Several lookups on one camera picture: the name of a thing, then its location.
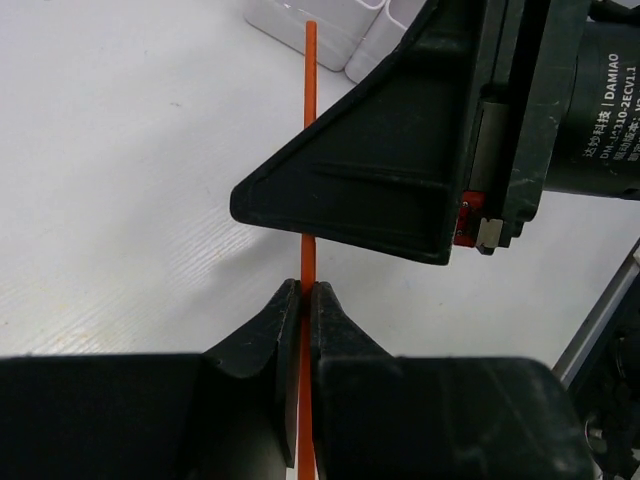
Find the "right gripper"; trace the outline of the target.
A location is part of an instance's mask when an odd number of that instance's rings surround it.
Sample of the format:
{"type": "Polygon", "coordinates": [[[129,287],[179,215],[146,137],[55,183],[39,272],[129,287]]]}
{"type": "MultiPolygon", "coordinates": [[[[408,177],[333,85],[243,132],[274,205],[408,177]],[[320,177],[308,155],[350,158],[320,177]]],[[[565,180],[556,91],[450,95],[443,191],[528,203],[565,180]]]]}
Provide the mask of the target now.
{"type": "MultiPolygon", "coordinates": [[[[508,1],[462,233],[491,255],[536,215],[590,4],[508,1]]],[[[241,223],[420,263],[451,256],[486,65],[484,1],[426,3],[400,44],[230,195],[241,223]]]]}

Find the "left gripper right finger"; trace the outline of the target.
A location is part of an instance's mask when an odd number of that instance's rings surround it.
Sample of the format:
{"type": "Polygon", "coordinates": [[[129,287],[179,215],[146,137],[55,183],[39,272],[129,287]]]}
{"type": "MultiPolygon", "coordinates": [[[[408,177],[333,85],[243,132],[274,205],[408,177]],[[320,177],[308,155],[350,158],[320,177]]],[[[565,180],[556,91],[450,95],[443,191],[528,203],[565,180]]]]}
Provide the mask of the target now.
{"type": "Polygon", "coordinates": [[[313,439],[323,479],[590,479],[582,426],[543,363],[386,352],[330,284],[311,296],[313,439]]]}

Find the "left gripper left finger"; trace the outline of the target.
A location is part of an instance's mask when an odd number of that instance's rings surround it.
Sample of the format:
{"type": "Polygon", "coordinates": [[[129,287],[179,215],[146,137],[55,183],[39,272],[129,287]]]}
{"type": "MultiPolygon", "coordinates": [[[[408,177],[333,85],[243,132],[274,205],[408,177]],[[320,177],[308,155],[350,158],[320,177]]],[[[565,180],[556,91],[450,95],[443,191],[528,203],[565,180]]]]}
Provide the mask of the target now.
{"type": "Polygon", "coordinates": [[[282,479],[294,464],[301,288],[202,353],[6,357],[5,479],[282,479]]]}

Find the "red chopstick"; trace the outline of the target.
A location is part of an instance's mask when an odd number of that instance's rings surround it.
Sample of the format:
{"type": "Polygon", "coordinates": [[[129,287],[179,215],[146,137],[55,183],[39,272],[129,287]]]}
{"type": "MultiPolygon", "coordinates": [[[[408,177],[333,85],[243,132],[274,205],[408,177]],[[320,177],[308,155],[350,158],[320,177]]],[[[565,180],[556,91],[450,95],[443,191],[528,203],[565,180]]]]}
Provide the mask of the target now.
{"type": "MultiPolygon", "coordinates": [[[[310,127],[317,116],[317,23],[305,25],[304,49],[304,127],[310,127]]],[[[300,480],[316,478],[316,462],[312,435],[311,328],[310,299],[316,281],[316,239],[301,236],[300,281],[302,313],[300,320],[300,364],[298,388],[298,470],[300,480]]]]}

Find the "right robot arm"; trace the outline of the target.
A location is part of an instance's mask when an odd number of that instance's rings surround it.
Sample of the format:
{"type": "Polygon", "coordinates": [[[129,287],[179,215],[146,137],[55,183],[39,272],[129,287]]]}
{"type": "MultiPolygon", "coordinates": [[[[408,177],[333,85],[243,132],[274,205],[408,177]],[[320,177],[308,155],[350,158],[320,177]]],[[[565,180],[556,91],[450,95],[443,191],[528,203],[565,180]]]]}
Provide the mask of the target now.
{"type": "Polygon", "coordinates": [[[243,1],[352,90],[236,186],[232,217],[419,263],[508,247],[550,199],[639,201],[639,10],[616,1],[243,1]]]}

